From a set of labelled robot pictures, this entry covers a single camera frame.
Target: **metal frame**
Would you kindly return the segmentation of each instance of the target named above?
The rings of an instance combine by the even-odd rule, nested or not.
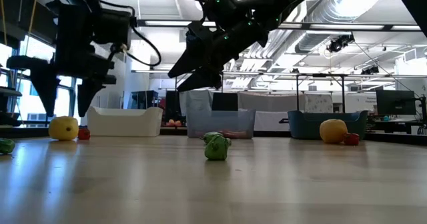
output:
[[[190,20],[137,20],[138,27],[187,27]],[[212,21],[203,23],[206,27],[216,28]],[[303,23],[284,22],[277,29],[279,30],[300,30],[300,31],[372,31],[372,32],[422,32],[418,25],[402,25],[397,23]]]
[[[299,77],[340,77],[341,78],[341,90],[342,90],[342,113],[346,112],[346,96],[345,96],[345,90],[344,90],[344,79],[348,75],[346,74],[297,74],[296,75],[296,108],[299,111],[300,110],[300,84],[299,83]]]

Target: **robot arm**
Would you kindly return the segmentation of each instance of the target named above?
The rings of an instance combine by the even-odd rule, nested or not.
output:
[[[239,53],[255,42],[265,47],[269,31],[277,29],[302,1],[207,0],[203,10],[218,28],[212,32],[201,21],[188,25],[187,48],[168,73],[169,77],[177,77],[193,72],[178,91],[220,88],[224,64],[231,59],[237,60]],[[427,15],[421,8],[423,0],[403,2],[427,35]]]
[[[77,104],[80,117],[84,116],[95,94],[115,84],[116,78],[108,75],[114,68],[113,55],[126,46],[130,49],[131,30],[136,26],[133,13],[101,8],[99,0],[59,0],[47,6],[57,17],[56,48],[53,60],[14,56],[7,60],[12,69],[30,69],[30,80],[37,90],[49,117],[53,116],[59,80],[58,75],[82,78],[78,86]],[[113,43],[108,59],[95,53],[91,42]]]

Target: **pipe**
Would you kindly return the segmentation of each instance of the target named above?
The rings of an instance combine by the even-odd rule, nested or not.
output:
[[[296,76],[296,109],[297,111],[300,110],[300,87],[298,85],[298,77],[299,75]]]
[[[321,0],[318,6],[306,16],[308,23],[351,23],[372,8],[378,0]],[[308,34],[306,31],[294,31],[283,48],[274,55],[275,62],[288,62],[283,53],[310,53],[329,38],[328,34]]]
[[[342,82],[342,85],[341,85],[341,89],[342,89],[342,113],[345,113],[346,112],[346,97],[345,97],[345,89],[344,89],[344,76],[343,77],[341,77],[341,82]]]

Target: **storage bin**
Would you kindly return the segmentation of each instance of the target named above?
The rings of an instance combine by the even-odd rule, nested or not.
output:
[[[288,111],[291,135],[295,139],[321,139],[320,124],[329,119],[343,120],[348,133],[356,133],[360,140],[365,138],[368,111],[356,113],[302,113]]]
[[[162,113],[158,107],[147,110],[90,107],[87,127],[92,136],[156,137],[160,134]]]
[[[288,112],[256,111],[255,131],[289,131]]]
[[[201,137],[210,131],[235,133],[240,139],[254,136],[255,110],[245,111],[189,111],[187,136]]]

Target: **ceiling light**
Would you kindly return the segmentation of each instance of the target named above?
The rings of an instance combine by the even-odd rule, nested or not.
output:
[[[224,75],[262,75],[262,73],[249,71],[224,71]]]
[[[343,35],[337,39],[332,39],[329,46],[326,48],[330,53],[340,52],[343,48],[347,47],[349,43],[354,42],[353,34]]]
[[[339,29],[339,30],[381,30],[383,25],[359,25],[359,24],[312,24],[310,29]]]
[[[132,70],[133,73],[168,73],[169,71],[156,71],[156,70]]]
[[[316,34],[316,35],[351,35],[351,31],[306,31],[307,34]]]
[[[143,21],[141,26],[143,27],[187,27],[190,21]],[[213,21],[205,21],[203,23],[205,27],[215,27]]]
[[[395,25],[393,31],[421,31],[421,27],[417,25]]]
[[[296,73],[264,73],[264,75],[280,76],[280,77],[293,77]]]
[[[301,55],[301,53],[283,53],[283,55]],[[304,56],[320,56],[320,53],[304,53]]]
[[[361,75],[372,75],[378,74],[380,72],[378,66],[373,66],[367,69],[362,70]]]
[[[282,23],[278,29],[300,29],[302,24],[298,23]]]

